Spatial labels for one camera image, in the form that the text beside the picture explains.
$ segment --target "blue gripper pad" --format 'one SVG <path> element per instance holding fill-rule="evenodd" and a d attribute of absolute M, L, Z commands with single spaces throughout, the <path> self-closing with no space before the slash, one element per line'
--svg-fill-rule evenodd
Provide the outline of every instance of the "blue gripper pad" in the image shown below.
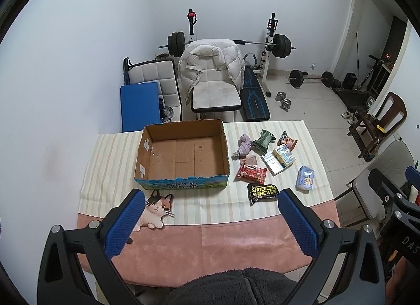
<path fill-rule="evenodd" d="M 143 213 L 146 199 L 138 190 L 105 236 L 104 251 L 108 259 L 121 253 L 134 226 Z"/>
<path fill-rule="evenodd" d="M 417 190 L 420 190 L 420 172 L 413 167 L 408 167 L 405 170 L 405 178 L 411 182 Z"/>
<path fill-rule="evenodd" d="M 319 251 L 319 243 L 323 238 L 323 232 L 321 226 L 318 226 L 319 230 L 317 232 L 310 221 L 312 220 L 315 223 L 319 221 L 321 223 L 319 217 L 312 209 L 305 207 L 290 189 L 283 189 L 279 193 L 277 202 L 280 213 L 283 215 L 293 236 L 295 236 L 303 254 L 313 258 L 316 257 Z"/>

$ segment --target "person's skin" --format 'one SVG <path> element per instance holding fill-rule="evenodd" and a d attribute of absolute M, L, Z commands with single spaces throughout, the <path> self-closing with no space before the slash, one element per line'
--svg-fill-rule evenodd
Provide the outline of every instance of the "person's skin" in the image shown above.
<path fill-rule="evenodd" d="M 398 284 L 401 282 L 407 270 L 406 258 L 402 257 L 396 264 L 391 279 L 385 286 L 386 305 L 391 305 L 395 300 Z"/>

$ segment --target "table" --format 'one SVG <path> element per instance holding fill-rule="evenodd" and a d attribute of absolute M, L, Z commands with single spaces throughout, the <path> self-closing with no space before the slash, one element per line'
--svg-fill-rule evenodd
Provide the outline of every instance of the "table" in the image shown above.
<path fill-rule="evenodd" d="M 259 131 L 266 129 L 278 138 L 287 130 L 298 140 L 293 150 L 297 160 L 277 176 L 267 172 L 266 183 L 294 190 L 297 170 L 303 164 L 312 167 L 316 171 L 314 189 L 295 193 L 321 219 L 329 218 L 339 224 L 325 170 L 303 121 L 224 123 L 223 126 L 229 156 L 237 149 L 242 133 L 256 139 Z M 131 188 L 141 189 L 133 178 L 140 138 L 141 132 L 98 136 L 81 191 L 78 228 L 92 219 L 103 218 L 112 207 L 120 204 Z M 261 158 L 256 156 L 258 165 L 264 167 Z M 113 258 L 126 282 L 178 287 L 200 276 L 230 269 L 259 267 L 286 273 L 310 262 L 311 258 L 303 255 L 279 214 L 276 202 L 249 206 L 247 183 L 233 181 L 239 164 L 237 160 L 230 160 L 226 188 L 198 190 L 190 206 L 183 190 L 172 191 L 175 218 L 164 218 L 162 230 L 143 227 L 133 232 L 133 244 L 126 245 L 122 253 Z M 81 255 L 80 260 L 89 271 L 86 257 Z"/>

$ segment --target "open cardboard box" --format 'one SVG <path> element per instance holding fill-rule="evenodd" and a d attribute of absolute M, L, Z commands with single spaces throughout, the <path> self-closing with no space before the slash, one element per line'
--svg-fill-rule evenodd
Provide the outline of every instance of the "open cardboard box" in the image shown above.
<path fill-rule="evenodd" d="M 228 146 L 220 119 L 147 125 L 134 179 L 147 190 L 225 187 Z"/>

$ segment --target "black and yellow package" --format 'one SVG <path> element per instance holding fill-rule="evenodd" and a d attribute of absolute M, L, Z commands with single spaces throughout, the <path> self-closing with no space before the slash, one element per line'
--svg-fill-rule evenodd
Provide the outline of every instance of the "black and yellow package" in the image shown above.
<path fill-rule="evenodd" d="M 278 195 L 279 190 L 275 185 L 264 185 L 258 183 L 248 184 L 248 197 L 250 206 L 259 200 L 276 199 Z"/>

